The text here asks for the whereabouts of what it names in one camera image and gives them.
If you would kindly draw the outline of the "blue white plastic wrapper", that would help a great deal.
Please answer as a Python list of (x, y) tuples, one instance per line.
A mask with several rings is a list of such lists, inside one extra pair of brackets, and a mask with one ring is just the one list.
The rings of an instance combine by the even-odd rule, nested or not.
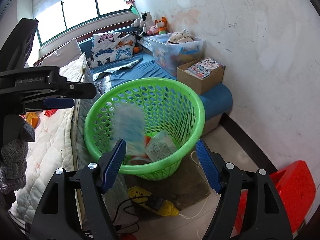
[(145, 155), (144, 111), (130, 103), (116, 107), (114, 111), (110, 148), (119, 139), (126, 142), (126, 155), (143, 157)]

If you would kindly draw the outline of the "red foam fruit net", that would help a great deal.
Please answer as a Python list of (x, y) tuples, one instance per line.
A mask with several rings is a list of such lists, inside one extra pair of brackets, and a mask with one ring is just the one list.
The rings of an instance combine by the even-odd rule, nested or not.
[(45, 110), (44, 114), (47, 117), (51, 117), (53, 116), (56, 112), (58, 111), (58, 109), (50, 109), (50, 110)]

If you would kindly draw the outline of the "grey plain pillow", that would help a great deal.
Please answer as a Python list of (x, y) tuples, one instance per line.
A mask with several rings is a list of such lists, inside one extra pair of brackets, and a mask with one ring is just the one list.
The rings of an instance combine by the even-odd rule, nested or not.
[(64, 67), (70, 62), (78, 59), (82, 54), (76, 38), (61, 46), (59, 49), (45, 57), (41, 62), (41, 66), (57, 66)]

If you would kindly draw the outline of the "red plastic stool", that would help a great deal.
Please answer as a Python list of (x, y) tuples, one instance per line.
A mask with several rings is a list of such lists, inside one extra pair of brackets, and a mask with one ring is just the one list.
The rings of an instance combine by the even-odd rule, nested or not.
[(313, 204), (316, 187), (303, 160), (270, 174), (287, 212), (291, 230), (296, 232)]

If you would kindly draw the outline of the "butterfly print pillow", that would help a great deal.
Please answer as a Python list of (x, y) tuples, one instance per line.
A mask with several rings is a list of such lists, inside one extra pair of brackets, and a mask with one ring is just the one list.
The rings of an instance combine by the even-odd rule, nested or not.
[(91, 46), (91, 68), (133, 57), (136, 45), (134, 31), (111, 31), (93, 34)]

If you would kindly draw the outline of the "white quilted mattress pad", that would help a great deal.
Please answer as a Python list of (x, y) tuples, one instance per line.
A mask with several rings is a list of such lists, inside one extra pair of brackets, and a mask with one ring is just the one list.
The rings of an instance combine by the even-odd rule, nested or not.
[(53, 173), (57, 168), (74, 170), (71, 124), (74, 108), (58, 109), (52, 116), (40, 114), (35, 141), (28, 144), (26, 185), (15, 192), (10, 212), (31, 224)]

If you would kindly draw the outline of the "grey knit glove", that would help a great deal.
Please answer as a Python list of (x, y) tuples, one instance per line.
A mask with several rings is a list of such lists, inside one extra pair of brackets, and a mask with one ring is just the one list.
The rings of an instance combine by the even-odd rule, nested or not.
[(1, 193), (7, 195), (26, 185), (28, 143), (35, 141), (35, 130), (24, 122), (18, 138), (1, 148)]

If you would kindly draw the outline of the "yellow power strip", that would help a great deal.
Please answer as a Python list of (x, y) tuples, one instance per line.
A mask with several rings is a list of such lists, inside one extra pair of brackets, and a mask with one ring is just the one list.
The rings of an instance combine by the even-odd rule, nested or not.
[(132, 201), (161, 217), (175, 217), (180, 214), (172, 202), (146, 191), (141, 187), (131, 187), (127, 193)]

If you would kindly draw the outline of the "black white cow plush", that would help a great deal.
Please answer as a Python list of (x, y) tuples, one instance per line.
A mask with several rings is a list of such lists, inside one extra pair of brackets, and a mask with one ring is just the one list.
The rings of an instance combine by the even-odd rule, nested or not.
[(154, 26), (154, 22), (150, 12), (142, 13), (141, 18), (135, 20), (135, 27), (140, 29), (140, 33), (137, 35), (137, 40), (141, 40), (142, 37), (146, 37), (152, 26)]

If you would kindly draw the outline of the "clear plastic storage bin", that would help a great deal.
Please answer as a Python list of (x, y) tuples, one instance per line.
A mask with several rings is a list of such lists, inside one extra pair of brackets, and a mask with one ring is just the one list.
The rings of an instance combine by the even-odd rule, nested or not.
[(172, 76), (177, 76), (177, 67), (201, 58), (203, 40), (192, 37), (186, 43), (167, 44), (172, 33), (149, 36), (156, 64)]

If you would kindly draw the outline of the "orange fox plush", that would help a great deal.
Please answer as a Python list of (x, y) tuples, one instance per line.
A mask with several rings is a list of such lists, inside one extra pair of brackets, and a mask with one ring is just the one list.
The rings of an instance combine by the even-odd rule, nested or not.
[(162, 35), (168, 33), (167, 19), (165, 17), (162, 17), (160, 20), (155, 20), (155, 25), (157, 34)]

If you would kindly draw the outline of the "brown cardboard box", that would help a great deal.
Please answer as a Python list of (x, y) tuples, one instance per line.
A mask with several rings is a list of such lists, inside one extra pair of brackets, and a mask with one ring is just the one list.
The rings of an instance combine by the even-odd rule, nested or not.
[(177, 80), (202, 95), (222, 82), (225, 68), (210, 57), (198, 59), (179, 66)]

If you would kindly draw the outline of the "colourful picture book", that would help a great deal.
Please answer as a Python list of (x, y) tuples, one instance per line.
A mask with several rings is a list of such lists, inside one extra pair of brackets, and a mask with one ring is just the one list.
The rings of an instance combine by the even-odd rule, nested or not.
[(223, 64), (215, 61), (210, 57), (207, 57), (188, 67), (187, 72), (190, 75), (203, 80), (209, 77), (211, 74), (214, 74), (217, 71), (222, 70), (224, 67), (225, 66)]

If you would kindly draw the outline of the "window with green frame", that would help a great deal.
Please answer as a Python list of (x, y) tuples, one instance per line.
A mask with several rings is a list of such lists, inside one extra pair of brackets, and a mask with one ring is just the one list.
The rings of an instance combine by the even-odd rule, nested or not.
[(32, 0), (40, 46), (85, 23), (129, 9), (124, 0)]

